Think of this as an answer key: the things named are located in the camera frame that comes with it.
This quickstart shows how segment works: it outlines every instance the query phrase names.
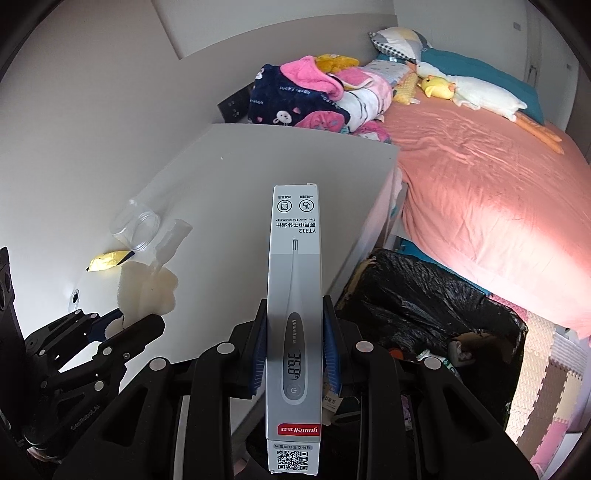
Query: orange object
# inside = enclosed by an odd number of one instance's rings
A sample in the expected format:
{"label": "orange object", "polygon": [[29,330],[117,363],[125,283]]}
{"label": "orange object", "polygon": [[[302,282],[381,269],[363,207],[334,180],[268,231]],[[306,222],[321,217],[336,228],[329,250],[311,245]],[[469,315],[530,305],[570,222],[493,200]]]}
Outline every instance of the orange object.
{"label": "orange object", "polygon": [[517,120],[515,120],[515,124],[519,125],[523,130],[529,132],[538,140],[541,140],[546,145],[548,145],[553,151],[557,154],[564,155],[563,148],[558,144],[555,140],[556,135],[554,132],[550,131],[550,129],[540,125],[537,122],[534,122],[528,116],[525,116],[523,113],[517,113]]}
{"label": "orange object", "polygon": [[389,352],[393,358],[397,358],[398,360],[404,360],[404,354],[402,353],[402,350],[399,350],[398,348],[391,348]]}

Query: yuwell logo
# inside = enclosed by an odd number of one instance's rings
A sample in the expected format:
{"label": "yuwell logo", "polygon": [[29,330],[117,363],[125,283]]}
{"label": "yuwell logo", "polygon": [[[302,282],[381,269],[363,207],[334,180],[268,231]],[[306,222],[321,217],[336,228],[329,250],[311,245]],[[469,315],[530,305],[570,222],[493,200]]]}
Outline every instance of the yuwell logo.
{"label": "yuwell logo", "polygon": [[320,436],[319,423],[282,423],[277,427],[279,435],[298,435],[303,437]]}

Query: thermometer box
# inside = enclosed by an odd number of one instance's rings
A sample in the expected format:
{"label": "thermometer box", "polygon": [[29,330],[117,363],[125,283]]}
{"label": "thermometer box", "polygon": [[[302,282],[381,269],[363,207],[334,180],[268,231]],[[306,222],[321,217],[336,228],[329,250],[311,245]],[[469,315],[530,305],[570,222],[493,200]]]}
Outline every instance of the thermometer box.
{"label": "thermometer box", "polygon": [[317,475],[322,418],[318,187],[273,194],[265,377],[269,471]]}

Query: plush toy head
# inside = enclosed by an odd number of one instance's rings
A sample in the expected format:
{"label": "plush toy head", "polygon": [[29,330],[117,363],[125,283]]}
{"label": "plush toy head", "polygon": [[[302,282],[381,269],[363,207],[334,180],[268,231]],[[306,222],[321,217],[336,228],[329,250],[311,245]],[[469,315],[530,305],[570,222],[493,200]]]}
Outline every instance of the plush toy head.
{"label": "plush toy head", "polygon": [[456,84],[448,82],[445,78],[429,75],[421,82],[421,88],[428,98],[434,96],[450,100],[456,91]]}

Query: pink blanket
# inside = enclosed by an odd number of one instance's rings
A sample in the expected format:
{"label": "pink blanket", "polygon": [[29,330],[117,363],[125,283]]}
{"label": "pink blanket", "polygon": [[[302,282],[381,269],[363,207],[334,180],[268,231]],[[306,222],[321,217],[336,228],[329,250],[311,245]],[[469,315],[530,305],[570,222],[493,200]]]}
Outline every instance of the pink blanket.
{"label": "pink blanket", "polygon": [[554,323],[591,335],[591,169],[486,110],[393,103],[385,127],[409,184],[404,226],[427,255]]}

